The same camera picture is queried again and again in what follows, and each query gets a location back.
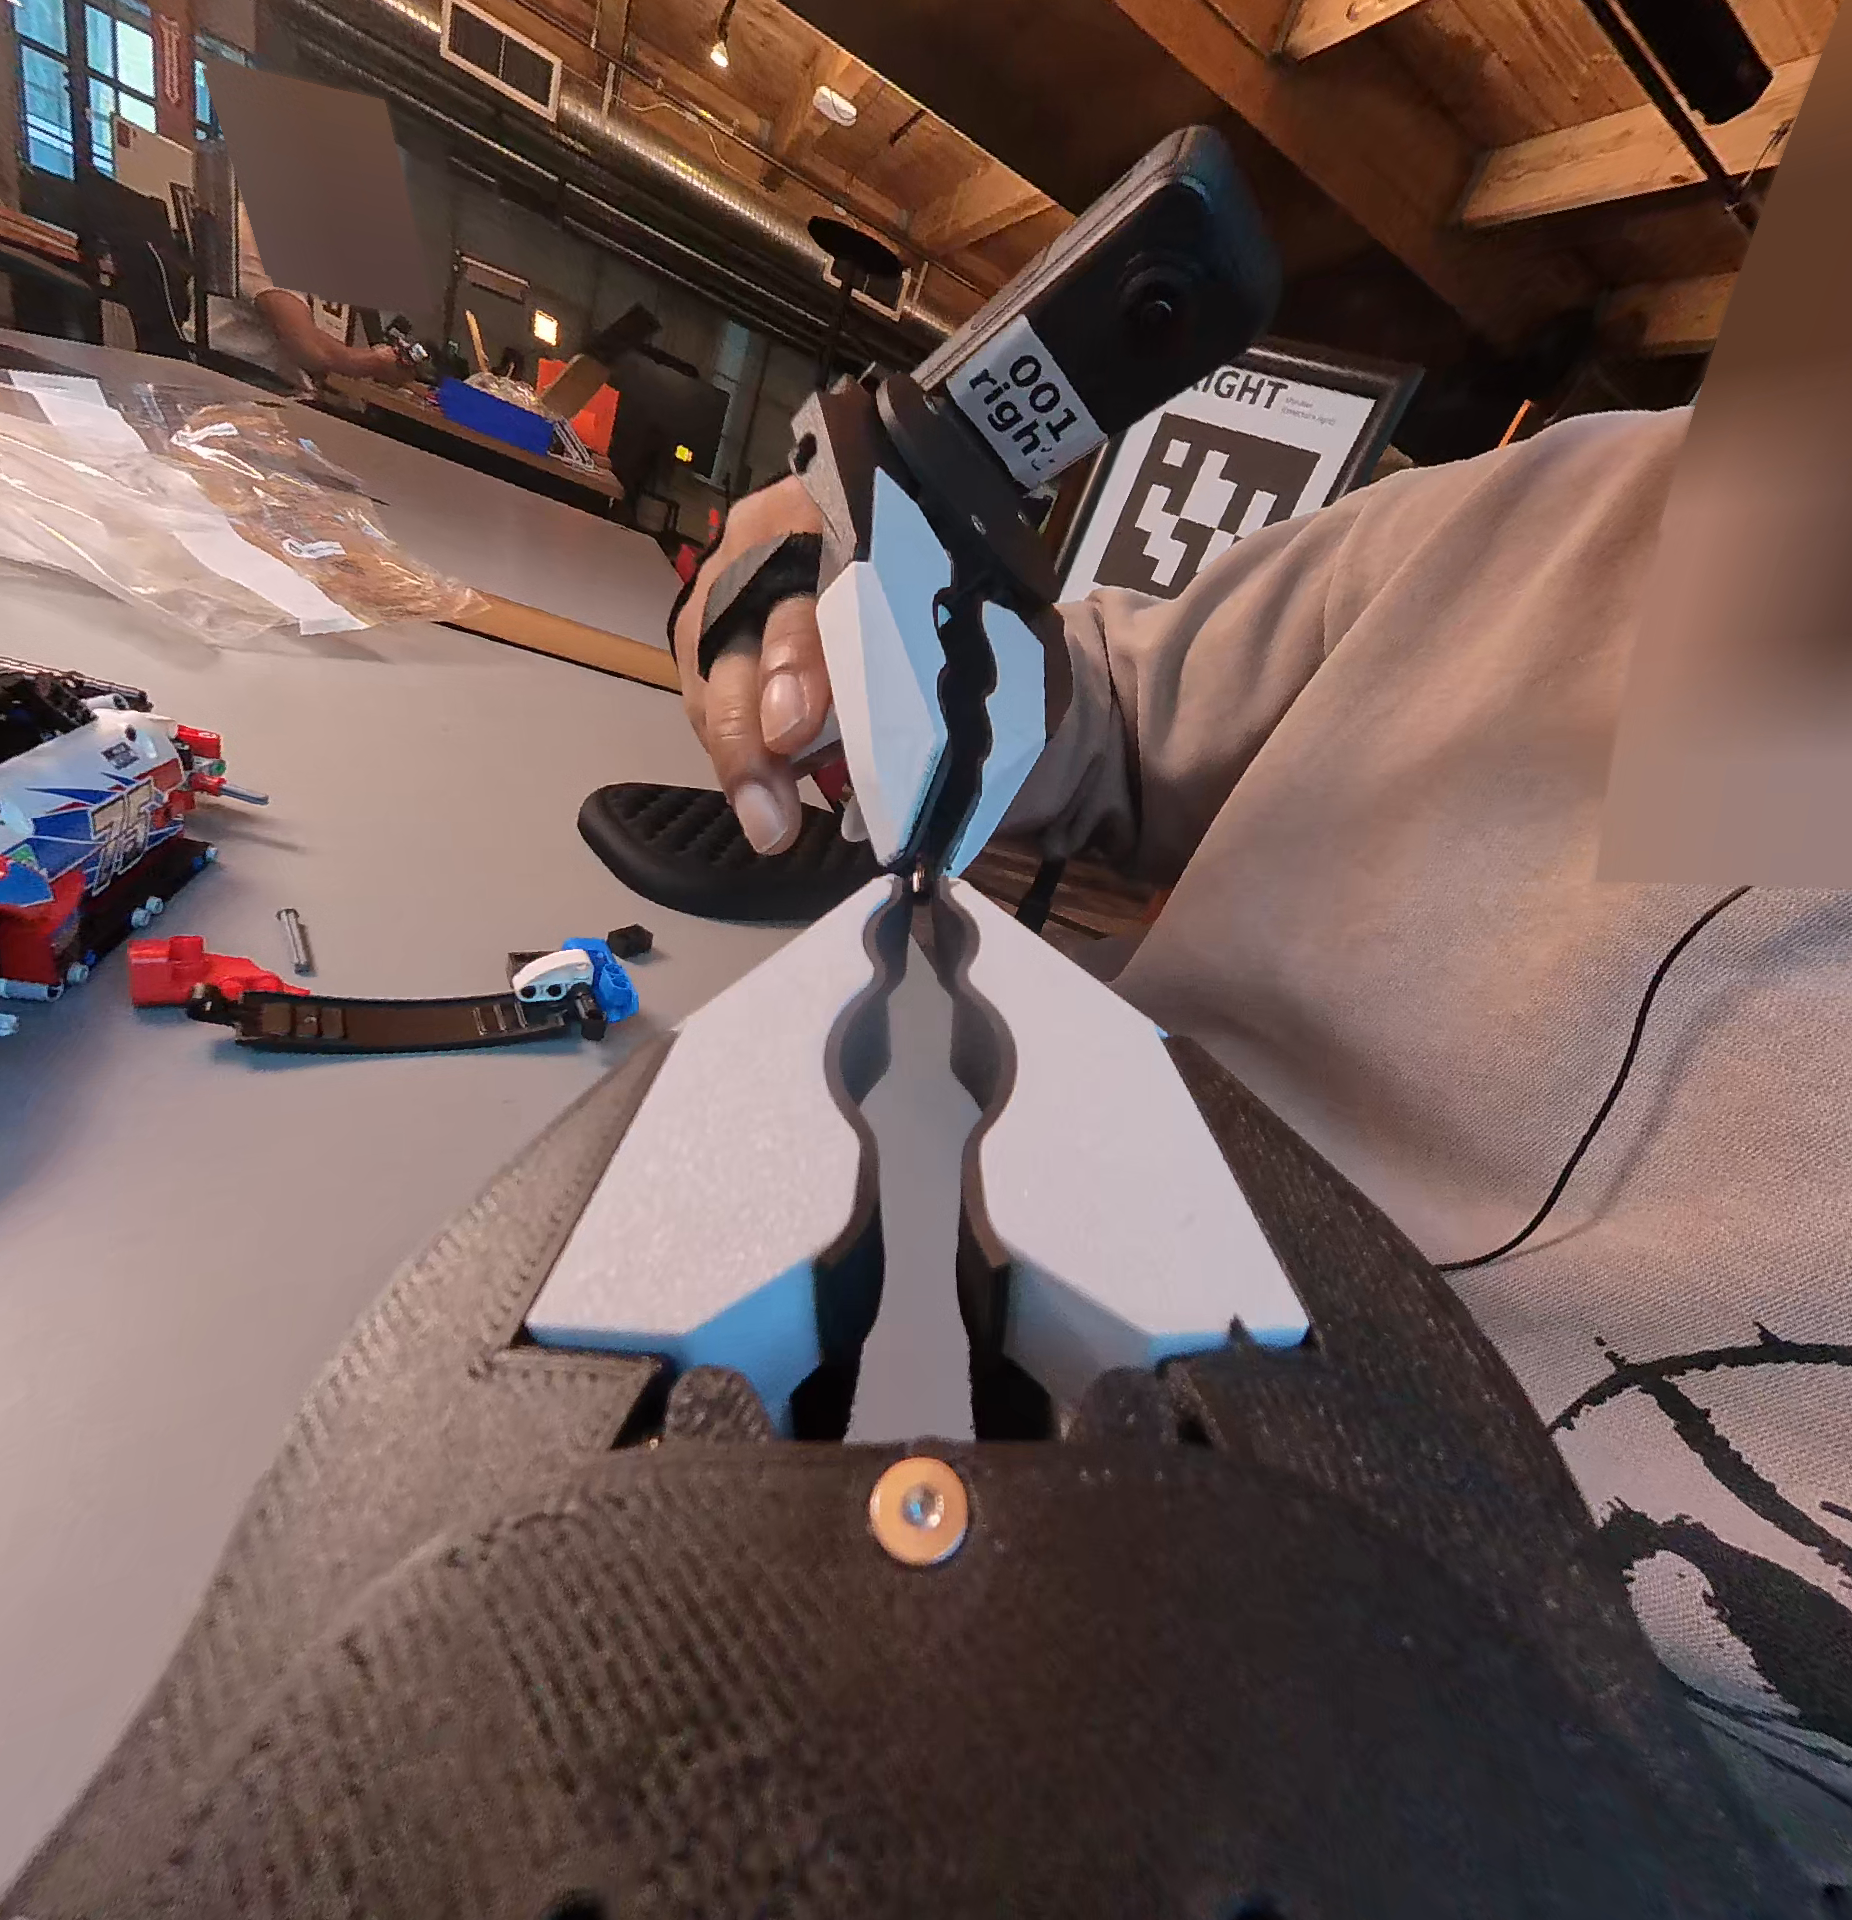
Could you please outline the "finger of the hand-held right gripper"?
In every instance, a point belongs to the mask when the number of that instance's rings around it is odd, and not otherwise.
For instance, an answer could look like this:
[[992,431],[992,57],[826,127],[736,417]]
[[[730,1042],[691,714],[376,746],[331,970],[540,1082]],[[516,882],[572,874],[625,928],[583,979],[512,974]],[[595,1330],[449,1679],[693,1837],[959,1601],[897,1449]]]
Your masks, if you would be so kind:
[[941,709],[949,742],[931,805],[931,874],[956,878],[1004,824],[1049,739],[1047,647],[977,593],[949,622]]
[[952,871],[956,845],[931,854],[927,839],[949,772],[938,599],[950,583],[928,518],[889,470],[876,470],[871,552],[818,595],[818,630],[853,801],[889,868]]

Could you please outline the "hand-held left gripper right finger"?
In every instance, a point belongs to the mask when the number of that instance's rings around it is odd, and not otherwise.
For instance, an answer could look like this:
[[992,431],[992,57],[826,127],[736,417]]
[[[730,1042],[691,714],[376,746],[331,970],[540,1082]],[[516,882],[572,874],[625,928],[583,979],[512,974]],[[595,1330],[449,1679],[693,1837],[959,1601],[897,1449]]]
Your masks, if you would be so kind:
[[961,1148],[958,1287],[974,1400],[1080,1404],[1109,1372],[1294,1350],[1307,1314],[1172,1055],[1109,986],[968,882],[934,900]]

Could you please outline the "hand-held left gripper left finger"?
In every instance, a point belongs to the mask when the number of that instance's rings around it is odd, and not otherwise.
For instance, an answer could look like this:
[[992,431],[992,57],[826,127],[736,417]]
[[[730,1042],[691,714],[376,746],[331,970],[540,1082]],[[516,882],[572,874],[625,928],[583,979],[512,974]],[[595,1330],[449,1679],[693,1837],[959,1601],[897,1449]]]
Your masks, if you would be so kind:
[[907,942],[904,882],[882,876],[677,1028],[529,1307],[536,1348],[719,1366],[794,1429],[881,1303],[864,1097]]

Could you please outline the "red lego piece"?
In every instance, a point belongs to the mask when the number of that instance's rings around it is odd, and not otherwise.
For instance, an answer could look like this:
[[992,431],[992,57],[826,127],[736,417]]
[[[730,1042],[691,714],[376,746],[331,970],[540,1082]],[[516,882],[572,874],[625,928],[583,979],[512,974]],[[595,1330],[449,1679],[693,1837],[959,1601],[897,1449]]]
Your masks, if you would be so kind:
[[185,1005],[200,988],[227,1000],[241,1000],[248,993],[309,994],[256,958],[209,951],[198,935],[130,939],[127,955],[129,994],[137,1010]]

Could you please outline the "lego race car model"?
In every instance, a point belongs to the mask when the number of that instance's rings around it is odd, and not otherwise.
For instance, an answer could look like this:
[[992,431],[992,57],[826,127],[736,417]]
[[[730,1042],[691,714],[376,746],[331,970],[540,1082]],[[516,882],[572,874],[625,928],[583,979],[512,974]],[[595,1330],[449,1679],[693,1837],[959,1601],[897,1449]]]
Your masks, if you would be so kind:
[[144,690],[0,658],[0,1039],[219,859],[188,831],[205,798],[268,805]]

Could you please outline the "person's right forearm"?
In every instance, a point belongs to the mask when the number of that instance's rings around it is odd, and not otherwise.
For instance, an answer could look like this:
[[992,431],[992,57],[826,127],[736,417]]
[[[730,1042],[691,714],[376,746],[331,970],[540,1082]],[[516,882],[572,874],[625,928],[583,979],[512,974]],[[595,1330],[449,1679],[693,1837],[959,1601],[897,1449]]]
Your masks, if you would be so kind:
[[1639,601],[1693,407],[1566,418],[1066,609],[1007,830],[1172,889],[1119,988],[1244,1060],[1483,1071],[1614,1042],[1688,909],[1596,884]]

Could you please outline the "black lego panel assembly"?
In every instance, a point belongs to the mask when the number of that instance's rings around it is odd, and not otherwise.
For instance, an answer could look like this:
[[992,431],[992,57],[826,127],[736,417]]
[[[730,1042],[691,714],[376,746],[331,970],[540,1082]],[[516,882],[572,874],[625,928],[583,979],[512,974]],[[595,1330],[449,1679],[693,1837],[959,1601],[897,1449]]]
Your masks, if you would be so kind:
[[388,1055],[514,1047],[578,1033],[603,1042],[639,1011],[632,974],[607,942],[507,955],[507,986],[450,998],[359,998],[324,993],[196,986],[189,1020],[225,1028],[248,1050]]

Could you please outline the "person's right hand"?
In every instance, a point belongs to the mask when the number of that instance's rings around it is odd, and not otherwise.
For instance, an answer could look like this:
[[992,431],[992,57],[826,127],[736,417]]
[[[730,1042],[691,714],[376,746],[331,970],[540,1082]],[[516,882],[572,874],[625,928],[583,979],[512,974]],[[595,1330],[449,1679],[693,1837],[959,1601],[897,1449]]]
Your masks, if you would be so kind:
[[797,843],[802,820],[799,767],[830,724],[818,601],[806,595],[776,604],[764,638],[729,648],[708,675],[699,671],[699,626],[710,591],[738,556],[820,529],[822,517],[797,476],[736,501],[721,543],[701,561],[672,619],[684,712],[749,849],[764,855],[786,854]]

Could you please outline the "framed marker sign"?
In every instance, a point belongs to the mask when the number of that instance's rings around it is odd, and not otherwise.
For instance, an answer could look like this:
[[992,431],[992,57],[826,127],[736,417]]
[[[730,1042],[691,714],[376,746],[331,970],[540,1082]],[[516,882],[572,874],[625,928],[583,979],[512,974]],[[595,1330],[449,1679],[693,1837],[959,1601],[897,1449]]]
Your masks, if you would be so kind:
[[1254,532],[1372,479],[1418,367],[1265,340],[1151,411],[1097,456],[1058,557],[1061,601],[1168,599]]

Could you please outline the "small blue bin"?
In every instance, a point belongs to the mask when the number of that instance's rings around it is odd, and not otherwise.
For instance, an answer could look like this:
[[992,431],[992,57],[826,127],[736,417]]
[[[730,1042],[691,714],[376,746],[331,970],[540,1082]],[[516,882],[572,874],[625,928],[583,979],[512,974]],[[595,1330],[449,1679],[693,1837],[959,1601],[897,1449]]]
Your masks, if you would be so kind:
[[444,378],[434,389],[446,422],[532,456],[549,456],[558,424],[538,407],[499,396],[461,378]]

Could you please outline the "clear plastic bags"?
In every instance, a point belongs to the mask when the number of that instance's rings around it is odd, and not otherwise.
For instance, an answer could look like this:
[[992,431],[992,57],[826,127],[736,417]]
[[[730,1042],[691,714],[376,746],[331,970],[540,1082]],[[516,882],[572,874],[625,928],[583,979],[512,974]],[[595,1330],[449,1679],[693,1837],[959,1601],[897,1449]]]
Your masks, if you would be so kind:
[[395,541],[281,404],[15,367],[0,367],[0,563],[227,648],[486,609]]

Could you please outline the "window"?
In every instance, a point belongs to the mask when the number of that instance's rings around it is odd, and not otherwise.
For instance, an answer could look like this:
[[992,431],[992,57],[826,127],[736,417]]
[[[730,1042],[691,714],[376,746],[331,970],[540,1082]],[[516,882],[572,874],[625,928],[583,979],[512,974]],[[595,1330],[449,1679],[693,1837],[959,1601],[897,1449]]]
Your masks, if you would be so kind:
[[23,158],[73,181],[115,172],[118,122],[156,130],[152,11],[146,2],[13,2]]

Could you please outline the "metal air duct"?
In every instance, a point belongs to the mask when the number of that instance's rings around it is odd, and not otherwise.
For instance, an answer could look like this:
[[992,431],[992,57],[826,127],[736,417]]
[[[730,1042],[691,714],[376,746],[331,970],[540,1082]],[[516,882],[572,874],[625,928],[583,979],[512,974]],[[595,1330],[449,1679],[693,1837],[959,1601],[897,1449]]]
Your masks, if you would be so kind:
[[561,73],[557,124],[563,137],[587,151],[601,166],[618,168],[657,189],[671,189],[699,216],[789,259],[806,275],[839,282],[830,253],[806,226],[794,222],[789,212],[755,185],[732,181],[672,141],[609,112],[603,95],[580,83],[572,69]]

